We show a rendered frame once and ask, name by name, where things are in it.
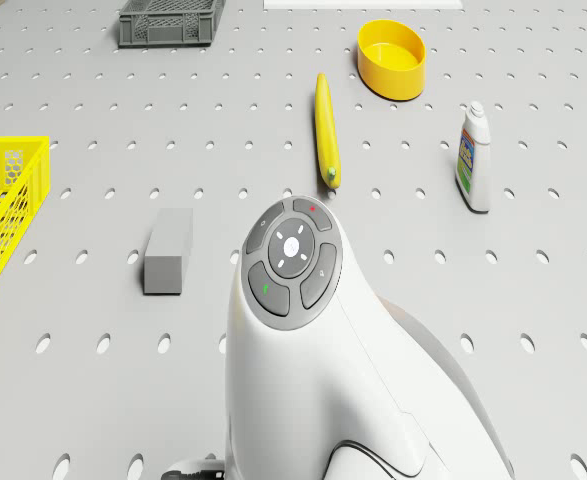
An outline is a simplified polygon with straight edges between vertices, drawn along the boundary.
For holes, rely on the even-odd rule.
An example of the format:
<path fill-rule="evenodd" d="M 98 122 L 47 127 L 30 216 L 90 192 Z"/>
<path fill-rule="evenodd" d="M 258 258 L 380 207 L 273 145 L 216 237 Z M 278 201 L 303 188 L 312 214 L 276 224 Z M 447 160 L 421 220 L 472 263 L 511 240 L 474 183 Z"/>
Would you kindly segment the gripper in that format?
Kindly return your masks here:
<path fill-rule="evenodd" d="M 171 465 L 161 480 L 225 480 L 225 463 L 212 453 L 205 458 L 183 459 Z"/>

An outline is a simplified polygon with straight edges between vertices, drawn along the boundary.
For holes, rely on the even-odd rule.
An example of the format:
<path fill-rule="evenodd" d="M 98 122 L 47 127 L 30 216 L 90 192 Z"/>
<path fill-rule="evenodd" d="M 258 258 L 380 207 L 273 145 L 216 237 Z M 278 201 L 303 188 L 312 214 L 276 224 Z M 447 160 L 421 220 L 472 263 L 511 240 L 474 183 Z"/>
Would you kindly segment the grey cube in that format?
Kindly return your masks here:
<path fill-rule="evenodd" d="M 144 256 L 144 293 L 181 294 L 193 244 L 193 210 L 159 211 Z"/>

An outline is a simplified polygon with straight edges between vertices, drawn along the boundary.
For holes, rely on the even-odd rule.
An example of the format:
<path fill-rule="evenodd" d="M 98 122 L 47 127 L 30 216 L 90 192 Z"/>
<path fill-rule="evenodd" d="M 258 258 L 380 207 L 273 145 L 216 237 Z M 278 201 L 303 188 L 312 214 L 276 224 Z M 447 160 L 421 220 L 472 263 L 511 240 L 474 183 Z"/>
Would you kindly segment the yellow basket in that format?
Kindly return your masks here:
<path fill-rule="evenodd" d="M 49 190 L 49 138 L 0 137 L 0 273 Z"/>

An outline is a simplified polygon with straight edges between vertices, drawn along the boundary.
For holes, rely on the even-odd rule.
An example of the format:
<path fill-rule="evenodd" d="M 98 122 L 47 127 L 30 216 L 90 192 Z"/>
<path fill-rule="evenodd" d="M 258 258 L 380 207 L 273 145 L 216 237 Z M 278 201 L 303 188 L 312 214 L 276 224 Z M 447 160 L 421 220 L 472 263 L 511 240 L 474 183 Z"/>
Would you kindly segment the banana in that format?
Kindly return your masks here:
<path fill-rule="evenodd" d="M 330 189 L 341 183 L 341 163 L 328 81 L 319 73 L 315 89 L 315 131 L 320 174 Z"/>

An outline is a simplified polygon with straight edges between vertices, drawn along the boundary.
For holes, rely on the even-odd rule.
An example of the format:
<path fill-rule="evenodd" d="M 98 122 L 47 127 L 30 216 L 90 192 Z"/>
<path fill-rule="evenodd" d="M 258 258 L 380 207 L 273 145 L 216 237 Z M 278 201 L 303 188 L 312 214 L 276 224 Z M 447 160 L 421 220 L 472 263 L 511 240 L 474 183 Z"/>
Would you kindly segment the small white bottle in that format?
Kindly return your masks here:
<path fill-rule="evenodd" d="M 490 130 L 483 106 L 472 101 L 462 126 L 456 182 L 468 207 L 479 213 L 490 210 Z"/>

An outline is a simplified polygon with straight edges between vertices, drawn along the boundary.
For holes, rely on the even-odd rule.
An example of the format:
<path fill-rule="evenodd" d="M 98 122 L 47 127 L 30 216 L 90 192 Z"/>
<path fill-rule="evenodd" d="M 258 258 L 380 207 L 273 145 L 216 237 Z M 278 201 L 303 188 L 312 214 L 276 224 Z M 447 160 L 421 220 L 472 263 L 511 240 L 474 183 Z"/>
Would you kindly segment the dark grey basket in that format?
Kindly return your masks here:
<path fill-rule="evenodd" d="M 124 46 L 210 44 L 225 0 L 128 0 L 119 15 Z"/>

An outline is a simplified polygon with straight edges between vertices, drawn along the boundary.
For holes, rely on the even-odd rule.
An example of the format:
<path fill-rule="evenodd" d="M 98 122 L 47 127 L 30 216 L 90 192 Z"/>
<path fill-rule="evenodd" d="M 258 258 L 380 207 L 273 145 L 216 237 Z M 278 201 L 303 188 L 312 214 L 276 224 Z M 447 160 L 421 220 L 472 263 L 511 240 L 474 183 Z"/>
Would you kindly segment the yellow bowl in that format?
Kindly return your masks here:
<path fill-rule="evenodd" d="M 391 100 L 411 100 L 425 87 L 426 48 L 408 26 L 379 19 L 364 24 L 357 36 L 357 66 L 364 83 Z"/>

